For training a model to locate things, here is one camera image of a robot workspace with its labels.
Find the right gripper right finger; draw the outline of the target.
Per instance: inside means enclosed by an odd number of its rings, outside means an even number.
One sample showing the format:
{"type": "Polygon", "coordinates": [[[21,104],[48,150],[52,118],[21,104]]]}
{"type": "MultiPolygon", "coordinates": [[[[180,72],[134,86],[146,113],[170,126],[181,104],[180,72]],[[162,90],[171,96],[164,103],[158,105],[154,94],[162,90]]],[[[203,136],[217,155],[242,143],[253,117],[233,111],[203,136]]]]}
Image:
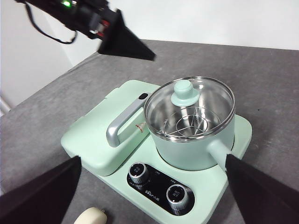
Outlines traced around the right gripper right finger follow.
{"type": "Polygon", "coordinates": [[[226,157],[230,189],[247,224],[297,224],[299,192],[236,158],[226,157]]]}

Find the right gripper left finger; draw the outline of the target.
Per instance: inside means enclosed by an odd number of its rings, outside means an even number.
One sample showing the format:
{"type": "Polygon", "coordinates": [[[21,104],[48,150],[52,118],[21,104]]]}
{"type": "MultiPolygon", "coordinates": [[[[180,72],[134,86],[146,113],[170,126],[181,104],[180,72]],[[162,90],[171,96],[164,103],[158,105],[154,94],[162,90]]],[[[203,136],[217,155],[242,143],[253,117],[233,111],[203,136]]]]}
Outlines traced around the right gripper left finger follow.
{"type": "Polygon", "coordinates": [[[2,224],[60,224],[77,189],[81,158],[75,156],[0,197],[2,224]]]}

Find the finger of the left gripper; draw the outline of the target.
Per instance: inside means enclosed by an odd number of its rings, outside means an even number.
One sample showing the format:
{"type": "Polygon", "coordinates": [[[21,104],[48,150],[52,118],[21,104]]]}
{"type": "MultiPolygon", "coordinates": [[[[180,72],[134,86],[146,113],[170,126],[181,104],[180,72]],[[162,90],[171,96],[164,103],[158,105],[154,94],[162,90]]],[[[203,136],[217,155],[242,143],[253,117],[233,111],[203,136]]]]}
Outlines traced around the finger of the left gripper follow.
{"type": "Polygon", "coordinates": [[[126,27],[121,11],[115,14],[103,33],[98,53],[154,61],[156,54],[126,27]]]}

